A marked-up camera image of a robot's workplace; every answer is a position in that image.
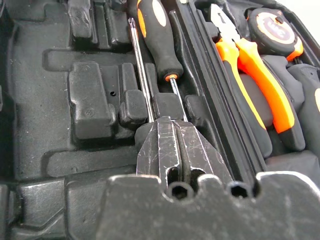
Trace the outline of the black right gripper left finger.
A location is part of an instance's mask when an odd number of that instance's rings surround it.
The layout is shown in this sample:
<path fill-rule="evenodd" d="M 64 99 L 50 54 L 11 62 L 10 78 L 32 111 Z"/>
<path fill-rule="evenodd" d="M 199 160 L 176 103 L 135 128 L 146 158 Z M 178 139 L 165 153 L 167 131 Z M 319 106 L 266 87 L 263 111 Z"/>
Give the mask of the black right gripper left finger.
<path fill-rule="evenodd" d="M 181 158 L 171 118 L 160 117 L 136 130 L 137 175 L 159 177 L 162 185 L 178 181 L 181 176 Z"/>

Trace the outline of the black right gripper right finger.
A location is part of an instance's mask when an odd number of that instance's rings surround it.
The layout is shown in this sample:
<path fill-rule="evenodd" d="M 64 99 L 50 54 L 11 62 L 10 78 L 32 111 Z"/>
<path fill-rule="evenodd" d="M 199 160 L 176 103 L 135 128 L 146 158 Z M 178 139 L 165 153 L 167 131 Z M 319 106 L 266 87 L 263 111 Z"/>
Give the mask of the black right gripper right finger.
<path fill-rule="evenodd" d="M 233 178 L 218 150 L 190 122 L 175 121 L 174 127 L 182 161 L 182 179 L 192 187 L 198 186 L 198 177 L 217 176 L 224 184 Z"/>

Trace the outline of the thin metal screwdriver shaft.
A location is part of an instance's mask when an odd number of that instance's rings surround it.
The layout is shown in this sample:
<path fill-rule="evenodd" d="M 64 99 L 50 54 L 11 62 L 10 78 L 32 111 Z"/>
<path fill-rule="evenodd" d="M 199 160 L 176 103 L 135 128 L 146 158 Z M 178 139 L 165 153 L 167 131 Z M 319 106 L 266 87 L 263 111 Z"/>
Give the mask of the thin metal screwdriver shaft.
<path fill-rule="evenodd" d="M 153 108 L 152 108 L 150 89 L 149 89 L 145 66 L 144 66 L 144 62 L 141 54 L 137 26 L 133 17 L 128 18 L 128 24 L 130 29 L 131 41 L 132 41 L 132 45 L 135 53 L 140 86 L 146 102 L 148 122 L 152 123 L 155 121 L 155 117 L 154 117 Z"/>

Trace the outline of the black plastic tool case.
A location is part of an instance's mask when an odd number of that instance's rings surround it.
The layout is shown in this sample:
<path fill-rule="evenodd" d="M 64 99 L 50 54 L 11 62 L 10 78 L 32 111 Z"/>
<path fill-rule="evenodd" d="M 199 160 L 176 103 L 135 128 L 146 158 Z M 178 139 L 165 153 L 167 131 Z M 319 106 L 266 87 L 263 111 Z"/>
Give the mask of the black plastic tool case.
<path fill-rule="evenodd" d="M 320 240 L 320 159 L 287 148 L 254 80 L 239 72 L 272 143 L 263 157 L 235 99 L 210 20 L 217 4 L 248 41 L 250 12 L 282 11 L 302 55 L 259 55 L 298 118 L 305 97 L 288 68 L 320 69 L 320 45 L 279 0 L 160 0 L 183 67 L 158 77 L 138 0 L 0 0 L 0 240 Z M 148 122 L 129 18 L 154 120 L 192 123 L 232 181 L 162 185 L 136 174 L 136 131 Z"/>

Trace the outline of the black orange tape measure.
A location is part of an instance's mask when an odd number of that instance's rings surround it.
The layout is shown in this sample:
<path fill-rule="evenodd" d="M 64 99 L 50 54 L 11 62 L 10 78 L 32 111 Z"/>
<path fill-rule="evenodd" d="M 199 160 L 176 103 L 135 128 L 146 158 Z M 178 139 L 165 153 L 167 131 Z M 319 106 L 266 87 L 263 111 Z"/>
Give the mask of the black orange tape measure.
<path fill-rule="evenodd" d="M 283 56 L 293 61 L 304 52 L 300 37 L 294 32 L 283 12 L 278 9 L 256 8 L 247 16 L 250 38 L 261 55 Z"/>

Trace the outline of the orange handled pliers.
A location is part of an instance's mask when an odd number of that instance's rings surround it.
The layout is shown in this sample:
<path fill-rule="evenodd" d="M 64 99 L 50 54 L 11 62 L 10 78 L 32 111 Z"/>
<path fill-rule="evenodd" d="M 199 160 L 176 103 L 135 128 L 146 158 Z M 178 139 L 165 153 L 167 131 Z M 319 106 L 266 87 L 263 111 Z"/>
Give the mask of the orange handled pliers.
<path fill-rule="evenodd" d="M 210 6 L 209 16 L 219 31 L 220 39 L 215 46 L 226 69 L 233 95 L 248 121 L 262 156 L 267 158 L 271 155 L 272 142 L 243 84 L 240 71 L 249 75 L 264 95 L 273 116 L 273 126 L 282 143 L 292 151 L 304 150 L 305 138 L 294 107 L 280 83 L 264 64 L 258 45 L 239 35 L 236 26 L 219 5 Z"/>

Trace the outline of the black orange handled screwdriver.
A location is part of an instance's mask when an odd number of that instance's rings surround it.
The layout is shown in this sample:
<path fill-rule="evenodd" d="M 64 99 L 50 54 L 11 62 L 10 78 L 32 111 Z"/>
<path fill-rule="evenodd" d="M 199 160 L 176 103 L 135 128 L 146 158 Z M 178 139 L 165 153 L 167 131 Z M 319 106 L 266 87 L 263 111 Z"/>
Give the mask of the black orange handled screwdriver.
<path fill-rule="evenodd" d="M 161 80 L 171 84 L 177 95 L 183 114 L 188 121 L 183 100 L 180 95 L 177 79 L 184 73 L 174 46 L 174 37 L 168 14 L 161 0 L 137 0 L 137 17 L 144 42 L 148 47 Z"/>

